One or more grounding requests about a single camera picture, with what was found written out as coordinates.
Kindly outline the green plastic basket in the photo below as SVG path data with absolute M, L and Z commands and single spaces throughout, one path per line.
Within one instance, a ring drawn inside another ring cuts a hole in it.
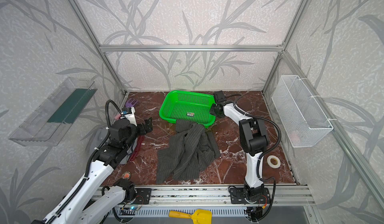
M 216 117 L 210 114 L 213 104 L 213 95 L 174 90 L 166 95 L 159 116 L 171 124 L 177 120 L 187 120 L 208 128 L 216 121 Z

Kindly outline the dark grey striped shirt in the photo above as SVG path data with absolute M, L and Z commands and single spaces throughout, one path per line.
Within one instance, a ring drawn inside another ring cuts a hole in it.
M 219 146 L 212 132 L 204 125 L 177 120 L 176 134 L 169 139 L 169 146 L 157 152 L 156 184 L 169 177 L 175 181 L 197 179 L 214 160 L 221 157 Z

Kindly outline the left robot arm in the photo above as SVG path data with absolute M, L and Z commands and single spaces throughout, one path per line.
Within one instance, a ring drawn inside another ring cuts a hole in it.
M 97 201 L 87 206 L 94 193 L 126 153 L 126 149 L 116 149 L 111 145 L 104 145 L 95 150 L 87 162 L 85 174 L 72 190 L 43 220 L 34 220 L 32 223 L 96 224 L 115 206 L 134 202 L 137 197 L 134 183 L 119 179 Z

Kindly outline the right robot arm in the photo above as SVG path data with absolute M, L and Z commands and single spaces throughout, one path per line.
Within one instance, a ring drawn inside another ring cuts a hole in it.
M 251 117 L 234 103 L 212 104 L 210 114 L 228 117 L 239 126 L 240 143 L 246 153 L 247 173 L 245 176 L 243 195 L 237 195 L 253 204 L 259 200 L 268 202 L 269 191 L 261 181 L 263 170 L 263 154 L 270 142 L 263 120 Z

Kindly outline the maroon folded shirt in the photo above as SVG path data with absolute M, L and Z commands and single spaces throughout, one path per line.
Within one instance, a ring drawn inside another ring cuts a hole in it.
M 138 156 L 144 139 L 145 139 L 145 136 L 139 136 L 137 138 L 135 149 L 134 149 L 133 153 L 131 154 L 130 158 L 128 159 L 128 162 L 133 162 L 135 160 L 135 158 Z

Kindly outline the purple pink toy rake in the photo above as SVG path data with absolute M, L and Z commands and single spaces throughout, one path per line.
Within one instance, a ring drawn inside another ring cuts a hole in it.
M 125 107 L 126 108 L 130 108 L 130 107 L 134 107 L 136 104 L 138 104 L 139 101 L 136 100 L 136 99 L 133 99 L 133 98 L 129 98 L 126 103 L 125 103 Z

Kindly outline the light grey folded shirt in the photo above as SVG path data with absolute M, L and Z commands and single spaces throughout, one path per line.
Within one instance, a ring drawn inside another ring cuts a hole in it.
M 94 134 L 91 135 L 86 148 L 88 156 L 90 156 L 95 148 L 97 148 L 102 143 L 102 141 L 107 136 L 107 133 L 107 128 L 99 128 Z

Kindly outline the small round orange lid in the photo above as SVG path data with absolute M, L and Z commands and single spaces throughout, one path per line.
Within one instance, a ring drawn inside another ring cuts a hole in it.
M 131 174 L 131 172 L 129 172 L 129 171 L 124 172 L 124 173 L 122 174 L 122 179 L 130 180 L 131 177 L 132 177 L 132 174 Z

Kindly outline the white tape roll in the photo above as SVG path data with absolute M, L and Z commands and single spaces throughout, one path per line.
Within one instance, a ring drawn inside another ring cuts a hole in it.
M 270 155 L 268 156 L 267 158 L 267 164 L 269 165 L 269 167 L 271 167 L 272 169 L 278 169 L 281 167 L 281 161 L 278 157 L 274 156 L 274 155 Z

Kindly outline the yellow toy shovel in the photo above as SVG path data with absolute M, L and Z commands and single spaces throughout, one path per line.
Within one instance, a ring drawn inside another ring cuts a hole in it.
M 170 218 L 178 219 L 190 219 L 194 224 L 211 224 L 212 223 L 212 212 L 207 210 L 196 210 L 193 214 L 187 214 L 183 212 L 170 211 Z

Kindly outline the clear plastic wall bin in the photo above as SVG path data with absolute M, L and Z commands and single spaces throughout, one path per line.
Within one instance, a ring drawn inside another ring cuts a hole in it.
M 68 77 L 10 136 L 23 147 L 55 147 L 97 89 L 93 80 Z

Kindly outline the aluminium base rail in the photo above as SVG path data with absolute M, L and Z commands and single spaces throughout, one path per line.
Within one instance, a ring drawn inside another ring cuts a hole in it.
M 152 191 L 147 205 L 155 207 L 253 207 L 263 206 L 266 201 L 232 204 L 228 185 L 160 185 L 148 186 Z M 307 186 L 277 185 L 273 206 L 314 206 L 315 200 Z

